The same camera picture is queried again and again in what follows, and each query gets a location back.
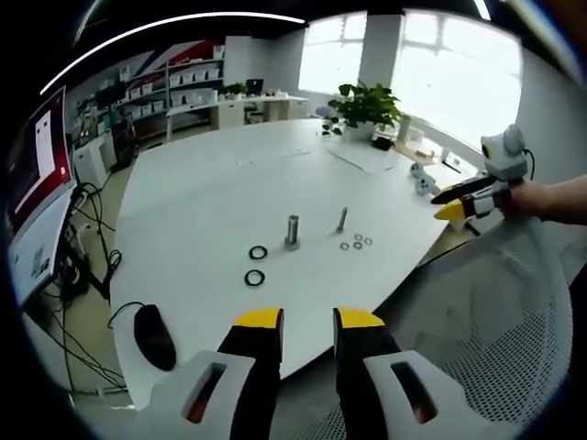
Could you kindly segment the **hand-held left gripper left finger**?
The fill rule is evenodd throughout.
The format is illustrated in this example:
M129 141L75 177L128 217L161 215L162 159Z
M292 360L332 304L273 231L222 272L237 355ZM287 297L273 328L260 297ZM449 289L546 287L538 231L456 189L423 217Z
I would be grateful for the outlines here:
M138 439L267 439L281 382L284 311L244 313L152 389Z

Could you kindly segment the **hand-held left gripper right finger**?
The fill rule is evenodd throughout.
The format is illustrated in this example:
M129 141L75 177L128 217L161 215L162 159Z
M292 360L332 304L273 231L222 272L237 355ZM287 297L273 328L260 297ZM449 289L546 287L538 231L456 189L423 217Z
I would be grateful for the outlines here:
M348 439L462 439L462 387L378 316L333 309L337 393Z

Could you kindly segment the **person's right hand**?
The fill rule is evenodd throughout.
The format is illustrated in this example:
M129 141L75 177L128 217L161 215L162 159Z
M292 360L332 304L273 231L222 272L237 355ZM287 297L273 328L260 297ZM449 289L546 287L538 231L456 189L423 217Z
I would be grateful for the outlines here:
M536 181L522 181L510 189L509 198L501 207L504 216L529 215L542 221L551 219L552 191Z

